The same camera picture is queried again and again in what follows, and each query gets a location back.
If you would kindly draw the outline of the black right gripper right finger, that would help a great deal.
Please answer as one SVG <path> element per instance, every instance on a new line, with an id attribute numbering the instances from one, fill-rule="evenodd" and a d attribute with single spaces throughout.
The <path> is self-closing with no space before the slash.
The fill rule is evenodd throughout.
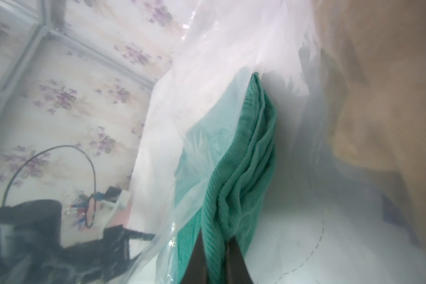
<path id="1" fill-rule="evenodd" d="M 226 283 L 253 284 L 236 237 L 226 244 Z"/>

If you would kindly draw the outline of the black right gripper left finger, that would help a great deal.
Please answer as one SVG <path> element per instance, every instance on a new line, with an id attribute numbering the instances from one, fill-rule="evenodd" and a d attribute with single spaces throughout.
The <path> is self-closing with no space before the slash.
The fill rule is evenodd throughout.
<path id="1" fill-rule="evenodd" d="M 207 284 L 208 267 L 205 256 L 202 230 L 199 231 L 194 249 L 191 254 L 187 269 L 181 280 L 181 284 Z"/>

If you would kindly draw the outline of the teal garment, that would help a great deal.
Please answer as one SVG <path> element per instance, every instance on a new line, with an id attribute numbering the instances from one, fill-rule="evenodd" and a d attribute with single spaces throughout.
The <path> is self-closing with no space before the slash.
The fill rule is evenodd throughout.
<path id="1" fill-rule="evenodd" d="M 208 283 L 226 282 L 226 244 L 246 254 L 276 169 L 277 111 L 258 73 L 240 70 L 209 113 L 188 132 L 176 169 L 175 204 L 200 186 L 201 207 L 177 234 L 177 275 L 202 230 Z"/>

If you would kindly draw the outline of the clear plastic vacuum bag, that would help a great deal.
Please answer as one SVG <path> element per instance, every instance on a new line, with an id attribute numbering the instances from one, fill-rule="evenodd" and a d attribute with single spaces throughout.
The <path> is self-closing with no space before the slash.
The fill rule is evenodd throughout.
<path id="1" fill-rule="evenodd" d="M 426 284 L 426 1 L 0 1 L 0 284 Z"/>

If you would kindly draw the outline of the beige trousers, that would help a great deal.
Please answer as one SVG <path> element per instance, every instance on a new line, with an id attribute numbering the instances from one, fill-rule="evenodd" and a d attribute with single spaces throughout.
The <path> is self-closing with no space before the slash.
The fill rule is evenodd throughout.
<path id="1" fill-rule="evenodd" d="M 405 184 L 426 250 L 426 1 L 313 1 L 330 142 L 346 163 Z"/>

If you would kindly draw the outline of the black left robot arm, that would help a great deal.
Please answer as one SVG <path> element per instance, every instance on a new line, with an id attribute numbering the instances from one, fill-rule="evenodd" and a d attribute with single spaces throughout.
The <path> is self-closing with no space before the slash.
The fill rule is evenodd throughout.
<path id="1" fill-rule="evenodd" d="M 100 239 L 61 245 L 62 205 L 55 200 L 0 207 L 0 284 L 92 284 L 129 270 L 130 240 L 154 234 L 106 228 Z"/>

